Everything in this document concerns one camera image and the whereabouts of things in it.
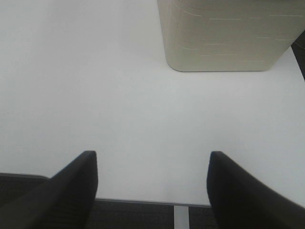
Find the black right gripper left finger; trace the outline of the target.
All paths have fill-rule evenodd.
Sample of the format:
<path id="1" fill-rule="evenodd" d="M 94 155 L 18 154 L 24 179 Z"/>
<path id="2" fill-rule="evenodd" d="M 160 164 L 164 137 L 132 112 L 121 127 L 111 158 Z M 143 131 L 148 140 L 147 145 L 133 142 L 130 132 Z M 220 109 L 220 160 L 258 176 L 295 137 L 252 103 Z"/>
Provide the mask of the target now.
<path id="1" fill-rule="evenodd" d="M 2 229 L 83 229 L 97 192 L 97 155 L 85 151 L 32 191 L 0 208 Z"/>

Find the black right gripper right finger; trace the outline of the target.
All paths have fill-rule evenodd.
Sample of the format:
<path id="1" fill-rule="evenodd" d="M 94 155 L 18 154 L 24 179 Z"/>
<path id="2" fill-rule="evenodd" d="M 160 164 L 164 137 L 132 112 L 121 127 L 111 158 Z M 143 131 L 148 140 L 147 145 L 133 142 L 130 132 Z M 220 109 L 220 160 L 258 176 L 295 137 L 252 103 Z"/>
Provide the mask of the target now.
<path id="1" fill-rule="evenodd" d="M 221 151 L 210 154 L 207 194 L 220 229 L 303 229 L 304 207 L 260 182 Z"/>

